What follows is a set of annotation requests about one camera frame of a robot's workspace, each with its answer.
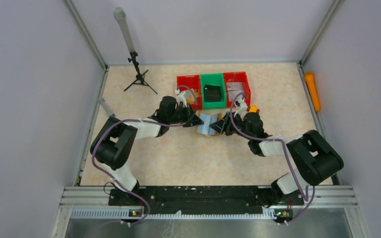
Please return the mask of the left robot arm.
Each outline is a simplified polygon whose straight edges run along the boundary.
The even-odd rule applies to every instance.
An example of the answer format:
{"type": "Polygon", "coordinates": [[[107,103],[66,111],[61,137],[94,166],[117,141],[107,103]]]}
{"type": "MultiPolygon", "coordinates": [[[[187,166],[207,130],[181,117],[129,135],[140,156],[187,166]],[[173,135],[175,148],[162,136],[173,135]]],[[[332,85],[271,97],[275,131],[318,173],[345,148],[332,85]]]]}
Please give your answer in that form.
{"type": "Polygon", "coordinates": [[[92,164],[123,192],[133,192],[138,181],[127,161],[135,141],[161,137],[171,127],[203,125],[192,106],[172,96],[162,98],[154,114],[144,119],[109,117],[90,146],[92,164]]]}

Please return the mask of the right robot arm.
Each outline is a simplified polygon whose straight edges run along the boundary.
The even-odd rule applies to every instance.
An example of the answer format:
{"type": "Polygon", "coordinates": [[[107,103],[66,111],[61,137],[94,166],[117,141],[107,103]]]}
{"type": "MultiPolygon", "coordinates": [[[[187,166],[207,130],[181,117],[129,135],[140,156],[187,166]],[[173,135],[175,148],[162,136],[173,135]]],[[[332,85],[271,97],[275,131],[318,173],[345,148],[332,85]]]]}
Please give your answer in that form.
{"type": "Polygon", "coordinates": [[[344,167],[341,156],[316,130],[295,137],[273,136],[265,131],[258,113],[241,117],[230,112],[209,127],[219,134],[237,134],[248,139],[250,151],[257,156],[285,157],[290,172],[272,183],[276,197],[319,185],[344,167]]]}

